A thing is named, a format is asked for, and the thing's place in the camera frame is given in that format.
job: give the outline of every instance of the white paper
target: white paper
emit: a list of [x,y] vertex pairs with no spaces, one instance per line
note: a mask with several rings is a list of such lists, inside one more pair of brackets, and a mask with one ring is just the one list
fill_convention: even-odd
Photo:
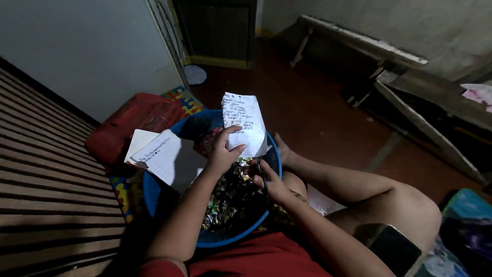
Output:
[[240,158],[254,158],[267,153],[267,137],[263,117],[256,96],[226,92],[222,98],[224,127],[232,125],[243,129],[229,135],[227,149],[246,144]]
[[193,144],[192,140],[180,139],[165,130],[131,159],[183,194],[207,163],[193,150]]
[[145,147],[145,145],[149,144],[154,138],[156,138],[159,133],[149,132],[145,130],[135,129],[133,132],[133,136],[131,138],[130,147],[128,148],[128,152],[126,153],[126,157],[124,162],[126,164],[136,165],[136,163],[130,159],[130,157],[137,153],[138,150]]

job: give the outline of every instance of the red container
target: red container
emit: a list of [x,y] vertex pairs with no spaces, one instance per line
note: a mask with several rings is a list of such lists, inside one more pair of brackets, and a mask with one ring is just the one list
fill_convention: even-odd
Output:
[[168,129],[185,116],[180,104],[137,93],[91,133],[86,149],[108,165],[122,163],[135,129],[156,133]]

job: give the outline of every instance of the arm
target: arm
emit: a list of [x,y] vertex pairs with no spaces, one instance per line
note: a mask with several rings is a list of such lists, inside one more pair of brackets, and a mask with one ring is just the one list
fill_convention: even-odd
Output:
[[244,144],[230,152],[225,148],[229,134],[240,129],[241,127],[231,126],[217,136],[207,165],[157,233],[147,252],[148,258],[168,259],[183,270],[182,262],[193,256],[215,184],[246,148]]
[[376,174],[308,160],[290,150],[277,133],[274,138],[283,167],[345,206],[404,185]]
[[[269,179],[271,198],[288,212],[336,276],[394,276],[367,247],[294,196],[265,161],[260,167]],[[253,182],[263,187],[258,176]]]

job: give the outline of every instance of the leg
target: leg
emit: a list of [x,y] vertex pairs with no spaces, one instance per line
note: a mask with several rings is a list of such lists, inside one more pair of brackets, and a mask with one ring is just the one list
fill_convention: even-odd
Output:
[[287,186],[288,189],[295,191],[302,195],[306,200],[308,200],[308,190],[306,189],[306,185],[304,185],[304,182],[297,176],[295,176],[293,173],[284,171],[282,172],[282,181],[285,183],[285,186]]
[[417,189],[386,177],[323,165],[292,152],[275,135],[282,165],[347,209],[327,218],[354,235],[368,223],[395,226],[425,254],[441,223],[436,204]]

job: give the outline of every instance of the black phone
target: black phone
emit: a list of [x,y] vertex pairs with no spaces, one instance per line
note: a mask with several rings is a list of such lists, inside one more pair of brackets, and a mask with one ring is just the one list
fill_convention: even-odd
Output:
[[396,277],[404,277],[422,251],[392,225],[382,225],[366,244]]

